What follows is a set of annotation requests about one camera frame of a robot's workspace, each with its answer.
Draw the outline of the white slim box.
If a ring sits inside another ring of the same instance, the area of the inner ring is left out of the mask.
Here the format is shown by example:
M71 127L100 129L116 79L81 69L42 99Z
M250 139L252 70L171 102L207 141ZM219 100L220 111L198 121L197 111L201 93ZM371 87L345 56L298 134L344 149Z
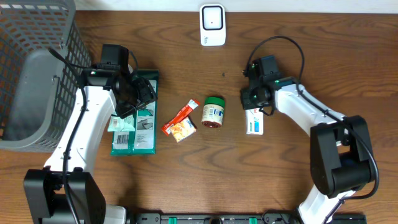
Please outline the white slim box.
M258 108L246 110L246 134L264 134L264 114Z

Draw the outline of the orange tissue pack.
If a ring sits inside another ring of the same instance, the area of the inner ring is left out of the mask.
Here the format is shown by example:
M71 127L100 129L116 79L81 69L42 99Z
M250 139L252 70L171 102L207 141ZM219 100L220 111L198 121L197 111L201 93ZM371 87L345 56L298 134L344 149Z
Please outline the orange tissue pack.
M189 117L184 118L181 122L172 126L170 130L176 142L184 140L197 131Z

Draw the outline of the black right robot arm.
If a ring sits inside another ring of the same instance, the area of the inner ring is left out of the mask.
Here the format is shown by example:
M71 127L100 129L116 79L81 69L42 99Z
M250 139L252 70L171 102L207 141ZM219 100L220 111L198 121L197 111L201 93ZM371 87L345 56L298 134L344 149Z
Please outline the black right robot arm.
M345 116L309 94L293 77L284 77L273 56L259 58L243 71L249 86L241 90L246 111L270 107L290 117L310 138L313 187L296 215L263 215L264 223L366 223L362 215L337 210L370 182L379 183L368 125L361 116Z

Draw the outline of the green lid jar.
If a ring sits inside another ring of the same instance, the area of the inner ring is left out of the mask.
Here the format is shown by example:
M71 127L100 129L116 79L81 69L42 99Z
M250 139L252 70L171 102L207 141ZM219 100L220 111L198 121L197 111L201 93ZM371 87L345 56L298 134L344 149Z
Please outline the green lid jar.
M201 123L208 128L220 128L223 124L225 101L210 96L205 100Z

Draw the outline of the red stick sachet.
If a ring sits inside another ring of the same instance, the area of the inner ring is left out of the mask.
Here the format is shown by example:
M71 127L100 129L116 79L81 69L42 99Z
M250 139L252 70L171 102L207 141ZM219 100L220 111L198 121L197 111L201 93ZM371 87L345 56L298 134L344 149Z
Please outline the red stick sachet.
M198 100L191 99L173 119L162 126L163 133L168 136L171 133L171 127L185 119L199 105L200 102Z

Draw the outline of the mint wet wipes pack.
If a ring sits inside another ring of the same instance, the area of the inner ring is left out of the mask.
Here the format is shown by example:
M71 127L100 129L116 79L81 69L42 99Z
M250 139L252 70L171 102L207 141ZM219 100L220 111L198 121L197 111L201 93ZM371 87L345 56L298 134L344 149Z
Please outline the mint wet wipes pack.
M120 118L115 114L112 114L109 121L108 132L134 132L135 120L133 115L126 118Z

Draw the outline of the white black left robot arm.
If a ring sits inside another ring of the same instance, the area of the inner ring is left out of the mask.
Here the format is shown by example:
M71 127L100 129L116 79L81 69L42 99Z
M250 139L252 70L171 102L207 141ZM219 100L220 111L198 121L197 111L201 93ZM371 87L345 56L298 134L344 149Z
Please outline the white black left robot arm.
M49 52L76 77L78 90L62 138L42 169L27 171L23 186L34 223L131 223L126 207L109 205L93 175L108 119L133 115L157 100L147 78L129 69L132 52L104 44L99 63L75 70L56 50Z

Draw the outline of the green white gloves package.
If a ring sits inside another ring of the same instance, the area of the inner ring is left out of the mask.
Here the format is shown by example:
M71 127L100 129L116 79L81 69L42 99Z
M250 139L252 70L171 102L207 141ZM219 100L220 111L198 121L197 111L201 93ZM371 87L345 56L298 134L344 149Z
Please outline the green white gloves package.
M155 154L157 103L153 102L136 111L134 132L111 132L113 134L112 156L135 156Z

